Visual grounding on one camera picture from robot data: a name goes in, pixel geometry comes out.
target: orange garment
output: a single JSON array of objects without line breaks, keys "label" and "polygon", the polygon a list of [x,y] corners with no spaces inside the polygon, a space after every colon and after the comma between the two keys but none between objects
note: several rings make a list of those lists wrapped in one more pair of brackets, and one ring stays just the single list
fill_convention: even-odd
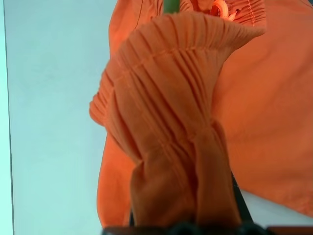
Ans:
[{"label": "orange garment", "polygon": [[[219,74],[232,51],[260,35],[265,23],[262,1],[227,3],[240,10],[235,23],[191,13],[207,12],[211,0],[181,1],[181,12],[190,12],[174,16],[160,16],[157,0],[117,2],[109,28],[112,58],[90,105],[92,118],[108,130],[97,198],[103,227],[128,223],[134,163],[124,152],[137,163],[131,182],[137,224],[186,218],[237,224],[225,143],[214,119],[225,130],[231,167],[243,189],[312,216],[312,7],[301,0],[266,1],[268,33],[234,52]],[[190,56],[187,48],[208,50]],[[138,78],[144,82],[136,83]],[[207,86],[191,92],[196,79]],[[164,99],[152,93],[156,87]],[[201,138],[191,138],[196,140],[190,146],[190,135]],[[182,177],[173,174],[166,156]]]}]

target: orange cloth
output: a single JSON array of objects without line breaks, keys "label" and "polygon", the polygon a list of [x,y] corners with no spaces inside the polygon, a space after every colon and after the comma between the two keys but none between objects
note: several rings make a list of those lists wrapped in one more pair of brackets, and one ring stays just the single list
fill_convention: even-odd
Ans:
[{"label": "orange cloth", "polygon": [[[219,76],[224,60],[262,34],[265,23],[262,1],[227,3],[240,10],[236,23],[191,12],[160,16],[157,0],[117,2],[112,58],[90,105],[92,118],[108,130],[97,198],[103,227],[129,219],[135,165],[117,143],[137,163],[131,182],[137,224],[189,218],[238,224],[214,119],[243,189],[313,215],[312,7],[305,0],[266,1],[268,33],[234,52]],[[211,6],[184,0],[180,10]]]}]

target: light blue wall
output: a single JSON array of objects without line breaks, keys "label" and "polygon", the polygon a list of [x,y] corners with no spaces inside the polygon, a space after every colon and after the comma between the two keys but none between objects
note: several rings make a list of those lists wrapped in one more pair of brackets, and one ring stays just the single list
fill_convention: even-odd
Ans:
[{"label": "light blue wall", "polygon": [[115,2],[5,0],[15,235],[100,233],[106,132],[88,109]]},{"label": "light blue wall", "polygon": [[0,1],[0,234],[12,235],[9,107],[3,4]]}]

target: fabric fold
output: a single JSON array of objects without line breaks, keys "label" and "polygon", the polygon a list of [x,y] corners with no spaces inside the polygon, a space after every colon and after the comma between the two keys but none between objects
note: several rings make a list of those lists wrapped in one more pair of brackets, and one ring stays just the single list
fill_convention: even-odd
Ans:
[{"label": "fabric fold", "polygon": [[108,62],[90,115],[136,162],[137,225],[240,223],[212,93],[228,56],[264,32],[197,12],[164,15]]}]

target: green stem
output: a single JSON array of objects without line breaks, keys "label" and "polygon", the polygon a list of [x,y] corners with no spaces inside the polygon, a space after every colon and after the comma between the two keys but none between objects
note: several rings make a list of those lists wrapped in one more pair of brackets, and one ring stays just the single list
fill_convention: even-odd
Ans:
[{"label": "green stem", "polygon": [[180,0],[164,0],[164,13],[178,13]]}]

